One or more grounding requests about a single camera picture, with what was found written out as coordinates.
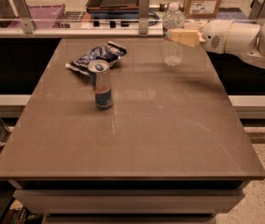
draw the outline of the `cable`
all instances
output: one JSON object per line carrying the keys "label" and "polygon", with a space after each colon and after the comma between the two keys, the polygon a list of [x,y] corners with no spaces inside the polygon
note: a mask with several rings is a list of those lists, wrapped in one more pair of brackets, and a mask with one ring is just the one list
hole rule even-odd
{"label": "cable", "polygon": [[148,26],[154,26],[160,22],[160,16],[155,11],[153,11],[152,9],[149,10],[148,15],[149,15],[150,19],[154,20],[154,21],[149,21]]}

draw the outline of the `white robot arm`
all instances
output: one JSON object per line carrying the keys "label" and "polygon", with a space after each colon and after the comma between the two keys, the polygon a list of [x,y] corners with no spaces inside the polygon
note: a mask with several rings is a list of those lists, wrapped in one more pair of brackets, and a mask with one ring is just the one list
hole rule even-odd
{"label": "white robot arm", "polygon": [[202,47],[214,53],[228,53],[245,63],[265,69],[265,23],[214,20],[202,28]]}

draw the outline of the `plastic bottle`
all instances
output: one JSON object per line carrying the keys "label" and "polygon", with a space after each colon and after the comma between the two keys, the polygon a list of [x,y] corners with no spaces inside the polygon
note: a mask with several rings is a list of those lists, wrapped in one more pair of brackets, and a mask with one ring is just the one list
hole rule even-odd
{"label": "plastic bottle", "polygon": [[183,57],[183,45],[178,42],[171,41],[168,37],[168,31],[174,28],[184,28],[184,16],[179,10],[178,3],[169,4],[168,11],[162,19],[162,56],[163,62],[169,66],[181,64]]}

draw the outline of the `aluminum can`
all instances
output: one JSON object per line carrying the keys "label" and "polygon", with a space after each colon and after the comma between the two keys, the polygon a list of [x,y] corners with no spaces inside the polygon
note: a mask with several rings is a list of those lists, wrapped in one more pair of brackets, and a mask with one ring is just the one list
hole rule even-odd
{"label": "aluminum can", "polygon": [[95,104],[101,109],[113,105],[110,65],[104,60],[95,60],[88,65],[91,83],[95,94]]}

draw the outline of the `black panel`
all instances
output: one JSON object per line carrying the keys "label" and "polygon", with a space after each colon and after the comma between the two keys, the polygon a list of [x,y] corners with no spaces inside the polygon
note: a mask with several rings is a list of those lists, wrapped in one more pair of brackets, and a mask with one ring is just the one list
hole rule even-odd
{"label": "black panel", "polygon": [[0,94],[31,94],[60,38],[0,38]]}
{"label": "black panel", "polygon": [[210,213],[185,213],[185,214],[50,214],[51,217],[82,217],[83,223],[185,223],[187,217],[203,218],[212,217]]}
{"label": "black panel", "polygon": [[184,180],[184,181],[32,181],[26,189],[238,189],[242,180]]}
{"label": "black panel", "polygon": [[229,54],[208,55],[229,95],[265,95],[265,69]]}
{"label": "black panel", "polygon": [[15,126],[19,118],[2,118],[7,126]]}

